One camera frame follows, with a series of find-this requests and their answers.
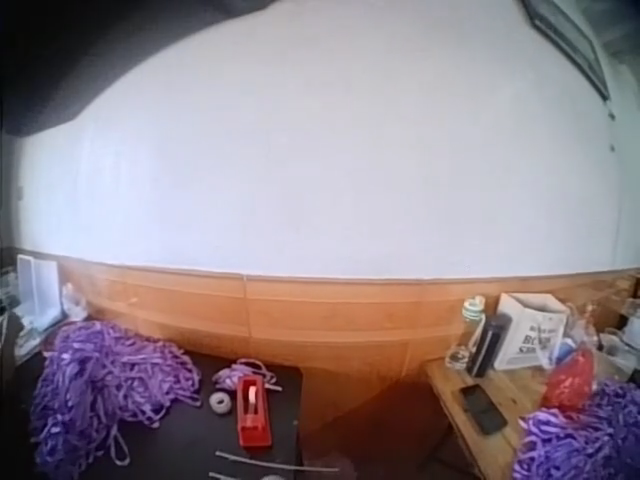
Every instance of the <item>tape roll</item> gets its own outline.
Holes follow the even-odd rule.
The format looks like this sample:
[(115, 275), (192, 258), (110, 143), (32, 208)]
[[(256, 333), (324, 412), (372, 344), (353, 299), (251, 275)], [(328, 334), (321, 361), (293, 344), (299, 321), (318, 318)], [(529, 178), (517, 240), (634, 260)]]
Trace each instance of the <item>tape roll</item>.
[(255, 405), (258, 403), (258, 388), (251, 386), (249, 387), (249, 405)]
[(218, 415), (224, 415), (231, 411), (231, 397), (225, 392), (215, 392), (209, 397), (209, 405)]

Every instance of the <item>framed picture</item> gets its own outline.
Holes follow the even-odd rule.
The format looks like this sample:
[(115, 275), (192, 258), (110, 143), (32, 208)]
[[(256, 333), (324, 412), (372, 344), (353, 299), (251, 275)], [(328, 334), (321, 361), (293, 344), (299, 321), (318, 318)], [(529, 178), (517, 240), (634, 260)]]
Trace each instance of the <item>framed picture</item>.
[(604, 101), (609, 88), (591, 39), (554, 0), (522, 0), (533, 26), (573, 62)]

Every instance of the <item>white box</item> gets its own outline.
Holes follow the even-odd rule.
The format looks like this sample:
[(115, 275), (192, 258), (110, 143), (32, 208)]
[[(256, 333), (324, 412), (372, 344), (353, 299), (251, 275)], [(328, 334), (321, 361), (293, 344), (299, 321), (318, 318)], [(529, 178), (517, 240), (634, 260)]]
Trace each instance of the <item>white box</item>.
[(511, 317), (511, 325), (494, 362), (496, 370), (541, 364), (539, 344), (555, 350), (564, 334), (569, 309), (548, 293), (503, 293), (498, 313)]

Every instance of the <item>black phone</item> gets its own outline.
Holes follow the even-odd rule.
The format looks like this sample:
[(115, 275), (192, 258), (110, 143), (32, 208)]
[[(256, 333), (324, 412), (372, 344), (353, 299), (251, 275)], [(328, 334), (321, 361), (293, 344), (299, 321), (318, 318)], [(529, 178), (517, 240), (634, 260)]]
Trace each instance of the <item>black phone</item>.
[(507, 419), (480, 385), (462, 387), (464, 406), (483, 435), (492, 435), (507, 426)]

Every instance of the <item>white stick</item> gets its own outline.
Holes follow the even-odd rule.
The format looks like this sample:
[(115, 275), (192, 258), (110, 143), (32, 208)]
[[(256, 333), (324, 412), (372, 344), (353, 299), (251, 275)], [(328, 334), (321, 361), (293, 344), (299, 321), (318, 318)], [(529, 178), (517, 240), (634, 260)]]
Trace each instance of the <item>white stick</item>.
[(218, 480), (240, 480), (239, 478), (227, 477), (226, 475), (216, 472), (209, 472), (209, 478), (217, 478)]
[(281, 468), (282, 470), (298, 470), (301, 472), (325, 472), (325, 473), (336, 473), (340, 471), (339, 468), (335, 468), (335, 467), (299, 467), (298, 465), (288, 465), (286, 463), (261, 462), (259, 460), (251, 460), (250, 458), (231, 455), (230, 453), (221, 452), (220, 450), (216, 452), (216, 455), (218, 457), (231, 460), (232, 462), (249, 463), (251, 465), (258, 465), (260, 467)]

